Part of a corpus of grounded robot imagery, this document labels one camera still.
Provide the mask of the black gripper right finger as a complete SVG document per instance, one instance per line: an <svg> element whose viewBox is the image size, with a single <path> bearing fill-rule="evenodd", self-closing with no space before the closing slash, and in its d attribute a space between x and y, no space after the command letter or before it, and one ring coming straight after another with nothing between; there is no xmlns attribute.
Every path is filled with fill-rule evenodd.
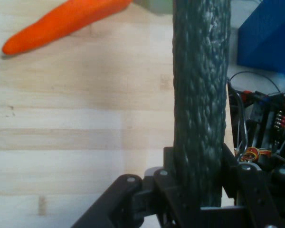
<svg viewBox="0 0 285 228"><path fill-rule="evenodd" d="M242 200L244 217L254 228L285 228L261 171L253 163L238 162L229 148L223 145L223 187L228 197Z"/></svg>

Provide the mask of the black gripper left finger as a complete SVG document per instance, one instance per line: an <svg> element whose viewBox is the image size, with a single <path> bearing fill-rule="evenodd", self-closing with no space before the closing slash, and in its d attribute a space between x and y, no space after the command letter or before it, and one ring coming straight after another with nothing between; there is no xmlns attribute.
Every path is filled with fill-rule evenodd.
<svg viewBox="0 0 285 228"><path fill-rule="evenodd" d="M72 225L74 228L139 228L156 215L162 228L191 228L200 224L199 202L171 173L173 148L163 149L164 166L141 179L119 176Z"/></svg>

